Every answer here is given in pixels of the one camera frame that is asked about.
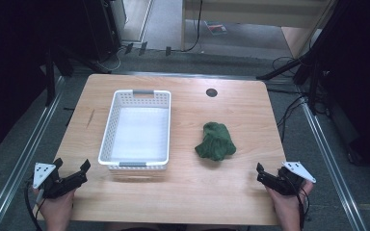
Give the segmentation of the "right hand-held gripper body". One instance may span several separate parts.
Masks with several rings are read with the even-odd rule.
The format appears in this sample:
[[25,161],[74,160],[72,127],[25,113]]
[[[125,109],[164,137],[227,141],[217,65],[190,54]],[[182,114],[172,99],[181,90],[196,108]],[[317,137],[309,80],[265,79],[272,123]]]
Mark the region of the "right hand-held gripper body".
[[257,180],[282,195],[296,195],[305,180],[316,182],[316,178],[301,162],[283,162],[282,166],[289,170],[286,176],[279,177],[278,174],[275,176],[265,171],[257,175]]

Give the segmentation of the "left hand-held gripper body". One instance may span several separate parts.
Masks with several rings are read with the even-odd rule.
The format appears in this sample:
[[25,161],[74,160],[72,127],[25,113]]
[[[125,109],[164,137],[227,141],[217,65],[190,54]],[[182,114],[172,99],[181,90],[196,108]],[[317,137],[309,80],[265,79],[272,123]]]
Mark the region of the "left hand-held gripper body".
[[39,191],[38,199],[58,198],[88,181],[87,174],[81,175],[80,169],[67,177],[61,177],[59,169],[54,163],[35,164],[32,187]]

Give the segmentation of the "green cloth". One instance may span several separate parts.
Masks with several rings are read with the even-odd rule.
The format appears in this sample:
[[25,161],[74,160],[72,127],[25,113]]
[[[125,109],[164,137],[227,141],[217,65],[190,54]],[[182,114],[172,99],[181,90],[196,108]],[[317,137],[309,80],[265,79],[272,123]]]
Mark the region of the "green cloth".
[[236,152],[236,146],[222,123],[207,122],[203,125],[202,142],[195,147],[201,158],[219,162]]

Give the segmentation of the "white plastic basket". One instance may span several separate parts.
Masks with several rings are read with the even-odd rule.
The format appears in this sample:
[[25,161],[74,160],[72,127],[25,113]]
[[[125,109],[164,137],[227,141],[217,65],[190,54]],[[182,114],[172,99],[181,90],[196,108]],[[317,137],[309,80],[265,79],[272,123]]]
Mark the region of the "white plastic basket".
[[116,90],[98,162],[110,170],[165,170],[171,111],[167,90]]

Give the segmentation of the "person's left hand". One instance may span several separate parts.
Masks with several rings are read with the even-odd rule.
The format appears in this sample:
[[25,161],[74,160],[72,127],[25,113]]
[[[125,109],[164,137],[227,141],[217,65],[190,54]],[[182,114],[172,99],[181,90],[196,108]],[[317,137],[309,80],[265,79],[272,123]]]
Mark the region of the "person's left hand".
[[48,224],[68,223],[73,208],[73,198],[75,191],[67,192],[58,198],[42,200],[38,206]]

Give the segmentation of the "person's right hand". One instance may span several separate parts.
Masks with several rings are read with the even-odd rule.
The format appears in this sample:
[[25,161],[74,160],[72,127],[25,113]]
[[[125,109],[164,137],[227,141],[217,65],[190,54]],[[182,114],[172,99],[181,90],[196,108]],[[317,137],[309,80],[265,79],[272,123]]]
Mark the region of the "person's right hand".
[[282,195],[269,187],[265,189],[272,198],[279,224],[284,220],[300,222],[299,200],[295,195]]

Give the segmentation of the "black metal stand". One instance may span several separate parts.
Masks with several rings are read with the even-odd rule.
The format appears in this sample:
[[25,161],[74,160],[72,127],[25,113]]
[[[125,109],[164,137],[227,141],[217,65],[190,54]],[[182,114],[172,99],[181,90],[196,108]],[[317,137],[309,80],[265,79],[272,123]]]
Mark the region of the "black metal stand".
[[318,58],[314,54],[313,51],[307,51],[304,55],[300,56],[297,59],[293,59],[292,61],[288,62],[287,64],[265,74],[262,76],[258,76],[257,80],[268,81],[271,80],[282,73],[298,67],[298,70],[295,72],[293,76],[293,82],[295,85],[301,86],[306,81],[309,81],[308,87],[308,101],[307,106],[312,114],[315,116],[316,112],[316,95],[317,95],[317,85],[318,79],[322,71],[320,70],[320,64],[318,62]]
[[92,63],[66,47],[50,45],[45,53],[46,106],[49,106],[54,101],[56,95],[54,67],[57,67],[66,76],[70,76],[73,73],[73,67],[68,59],[77,61],[91,69],[94,73],[111,73],[111,70]]

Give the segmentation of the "black curtain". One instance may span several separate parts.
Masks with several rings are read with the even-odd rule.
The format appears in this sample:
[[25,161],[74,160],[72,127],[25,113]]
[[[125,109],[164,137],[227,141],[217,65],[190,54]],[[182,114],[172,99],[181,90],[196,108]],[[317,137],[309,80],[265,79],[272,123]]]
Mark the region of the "black curtain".
[[333,118],[355,160],[370,165],[370,0],[338,0],[324,33],[321,83]]
[[64,75],[72,67],[58,41],[72,0],[0,0],[0,143],[32,102],[51,87],[40,68],[50,62]]

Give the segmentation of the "black cabinet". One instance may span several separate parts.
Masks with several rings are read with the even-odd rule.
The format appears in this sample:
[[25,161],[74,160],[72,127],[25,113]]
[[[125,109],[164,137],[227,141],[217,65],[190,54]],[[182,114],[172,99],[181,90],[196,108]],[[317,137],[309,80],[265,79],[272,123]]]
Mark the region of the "black cabinet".
[[93,56],[105,61],[121,47],[126,21],[123,0],[83,0],[89,20]]

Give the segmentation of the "book with red cover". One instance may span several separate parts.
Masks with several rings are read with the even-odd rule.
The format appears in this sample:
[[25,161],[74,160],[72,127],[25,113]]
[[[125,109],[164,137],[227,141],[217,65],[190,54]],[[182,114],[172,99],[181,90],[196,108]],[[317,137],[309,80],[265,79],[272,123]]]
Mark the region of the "book with red cover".
[[213,36],[225,35],[227,33],[226,27],[217,21],[206,21],[205,25]]

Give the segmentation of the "light wooden desk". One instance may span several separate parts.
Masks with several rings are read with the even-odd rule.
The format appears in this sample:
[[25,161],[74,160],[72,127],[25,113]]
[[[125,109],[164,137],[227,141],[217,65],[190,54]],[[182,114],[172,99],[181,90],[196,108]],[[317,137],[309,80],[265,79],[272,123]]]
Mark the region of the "light wooden desk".
[[181,48],[185,49],[185,20],[278,26],[294,58],[306,50],[314,33],[329,20],[337,0],[182,0]]

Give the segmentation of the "aluminium floor rail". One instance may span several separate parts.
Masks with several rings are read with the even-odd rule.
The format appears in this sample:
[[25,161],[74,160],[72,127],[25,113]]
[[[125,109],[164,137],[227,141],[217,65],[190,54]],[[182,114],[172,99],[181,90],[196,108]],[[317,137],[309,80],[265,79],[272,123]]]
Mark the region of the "aluminium floor rail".
[[304,101],[302,108],[338,195],[340,207],[343,209],[352,230],[368,231],[361,211],[336,159],[336,148],[333,146],[332,138],[338,138],[339,141],[340,138],[329,131],[329,124],[324,124],[321,117],[311,112],[306,101]]
[[45,95],[39,96],[0,144],[0,223],[35,156],[65,84],[64,76],[56,77],[52,101],[45,106]]

